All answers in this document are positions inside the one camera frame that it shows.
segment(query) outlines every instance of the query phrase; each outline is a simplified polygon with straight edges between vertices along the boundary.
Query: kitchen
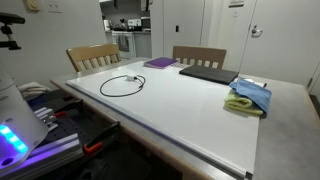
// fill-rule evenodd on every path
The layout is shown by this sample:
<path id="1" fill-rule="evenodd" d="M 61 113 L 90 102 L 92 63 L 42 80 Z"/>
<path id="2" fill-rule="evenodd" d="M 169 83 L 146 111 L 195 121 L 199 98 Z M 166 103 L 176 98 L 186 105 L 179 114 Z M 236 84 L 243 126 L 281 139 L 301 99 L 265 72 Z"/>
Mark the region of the kitchen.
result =
<path id="1" fill-rule="evenodd" d="M 99 0 L 107 43 L 119 46 L 122 59 L 152 57 L 148 0 Z"/>

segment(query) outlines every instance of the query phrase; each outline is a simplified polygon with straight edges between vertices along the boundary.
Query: blue light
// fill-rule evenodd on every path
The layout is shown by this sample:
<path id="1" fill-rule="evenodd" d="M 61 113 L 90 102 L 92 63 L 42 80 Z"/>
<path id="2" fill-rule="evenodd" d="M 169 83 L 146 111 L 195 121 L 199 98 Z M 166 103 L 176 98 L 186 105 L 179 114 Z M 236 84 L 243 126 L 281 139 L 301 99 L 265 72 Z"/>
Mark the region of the blue light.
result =
<path id="1" fill-rule="evenodd" d="M 0 135 L 4 136 L 9 144 L 19 152 L 28 151 L 28 147 L 5 125 L 0 125 Z"/>

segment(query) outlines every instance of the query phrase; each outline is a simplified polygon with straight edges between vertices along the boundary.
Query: purple notebook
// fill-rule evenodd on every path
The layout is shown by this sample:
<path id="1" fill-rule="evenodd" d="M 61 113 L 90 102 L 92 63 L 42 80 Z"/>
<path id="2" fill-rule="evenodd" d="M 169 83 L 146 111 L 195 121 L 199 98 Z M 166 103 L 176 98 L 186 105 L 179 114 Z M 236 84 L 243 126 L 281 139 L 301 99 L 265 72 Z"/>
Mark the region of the purple notebook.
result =
<path id="1" fill-rule="evenodd" d="M 164 69 L 164 68 L 167 68 L 177 62 L 178 61 L 174 60 L 174 59 L 161 57 L 161 58 L 157 58 L 157 59 L 153 59 L 151 61 L 145 62 L 144 65 L 148 66 L 148 67 Z"/>

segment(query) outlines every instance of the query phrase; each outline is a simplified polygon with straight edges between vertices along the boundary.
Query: blue cloth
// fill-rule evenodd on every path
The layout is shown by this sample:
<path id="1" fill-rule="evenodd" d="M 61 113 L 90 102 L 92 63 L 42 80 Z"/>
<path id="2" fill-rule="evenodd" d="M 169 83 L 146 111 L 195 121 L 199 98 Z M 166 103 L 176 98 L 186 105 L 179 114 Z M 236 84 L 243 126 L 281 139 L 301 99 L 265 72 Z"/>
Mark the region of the blue cloth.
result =
<path id="1" fill-rule="evenodd" d="M 238 95 L 251 99 L 264 113 L 268 114 L 271 91 L 244 79 L 230 83 L 229 87 Z"/>

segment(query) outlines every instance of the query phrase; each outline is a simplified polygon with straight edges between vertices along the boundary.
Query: laptop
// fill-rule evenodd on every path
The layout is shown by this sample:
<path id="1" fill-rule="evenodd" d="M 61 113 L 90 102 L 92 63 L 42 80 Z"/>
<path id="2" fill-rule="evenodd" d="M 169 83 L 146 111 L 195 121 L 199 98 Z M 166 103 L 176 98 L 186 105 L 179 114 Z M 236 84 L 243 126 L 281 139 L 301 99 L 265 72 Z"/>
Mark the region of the laptop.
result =
<path id="1" fill-rule="evenodd" d="M 238 76 L 239 72 L 203 66 L 190 66 L 179 71 L 179 74 L 228 85 Z"/>

